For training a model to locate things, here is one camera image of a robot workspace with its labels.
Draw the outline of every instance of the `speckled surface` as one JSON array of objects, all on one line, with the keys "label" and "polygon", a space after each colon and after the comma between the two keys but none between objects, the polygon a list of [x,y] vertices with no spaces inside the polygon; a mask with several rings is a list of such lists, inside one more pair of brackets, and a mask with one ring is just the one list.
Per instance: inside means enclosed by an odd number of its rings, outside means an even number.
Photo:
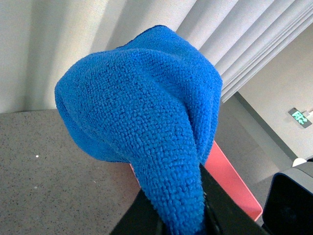
[{"label": "speckled surface", "polygon": [[[215,140],[264,207],[290,159],[233,97]],[[0,115],[0,235],[109,234],[138,191],[128,164],[82,152],[56,110]]]},{"label": "speckled surface", "polygon": [[128,164],[82,152],[56,110],[0,115],[0,235],[109,234],[138,191]]}]

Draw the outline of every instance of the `blue towel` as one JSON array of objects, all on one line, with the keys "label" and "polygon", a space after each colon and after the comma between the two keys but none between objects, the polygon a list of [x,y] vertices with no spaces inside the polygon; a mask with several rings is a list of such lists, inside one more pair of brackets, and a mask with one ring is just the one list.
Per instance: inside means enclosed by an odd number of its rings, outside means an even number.
[{"label": "blue towel", "polygon": [[205,230],[199,165],[213,144],[221,88],[207,59],[158,25],[79,60],[57,83],[55,101],[81,149],[131,163],[169,232],[192,235]]}]

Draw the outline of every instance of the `black object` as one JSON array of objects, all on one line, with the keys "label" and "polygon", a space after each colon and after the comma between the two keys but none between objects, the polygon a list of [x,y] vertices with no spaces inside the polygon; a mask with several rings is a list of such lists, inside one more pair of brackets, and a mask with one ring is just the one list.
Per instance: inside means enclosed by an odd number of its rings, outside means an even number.
[{"label": "black object", "polygon": [[263,212],[273,235],[313,235],[313,163],[274,175]]},{"label": "black object", "polygon": [[[208,235],[268,235],[221,188],[200,165]],[[134,203],[111,235],[166,235],[166,226],[140,190]]]}]

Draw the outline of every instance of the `white wall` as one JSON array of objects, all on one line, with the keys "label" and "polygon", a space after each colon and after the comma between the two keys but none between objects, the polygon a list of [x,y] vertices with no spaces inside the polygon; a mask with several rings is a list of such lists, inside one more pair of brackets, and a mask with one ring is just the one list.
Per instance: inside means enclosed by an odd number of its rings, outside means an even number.
[{"label": "white wall", "polygon": [[0,113],[24,107],[31,1],[0,1]]},{"label": "white wall", "polygon": [[302,128],[288,111],[313,109],[313,24],[239,92],[298,157],[311,157],[313,125]]}]

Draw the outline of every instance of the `pink object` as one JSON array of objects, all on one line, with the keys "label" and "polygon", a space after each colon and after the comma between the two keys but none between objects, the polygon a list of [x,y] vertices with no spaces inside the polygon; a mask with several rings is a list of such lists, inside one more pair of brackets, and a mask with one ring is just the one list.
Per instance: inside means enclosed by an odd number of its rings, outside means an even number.
[{"label": "pink object", "polygon": [[250,218],[256,221],[262,215],[261,205],[215,141],[205,163],[205,169]]}]

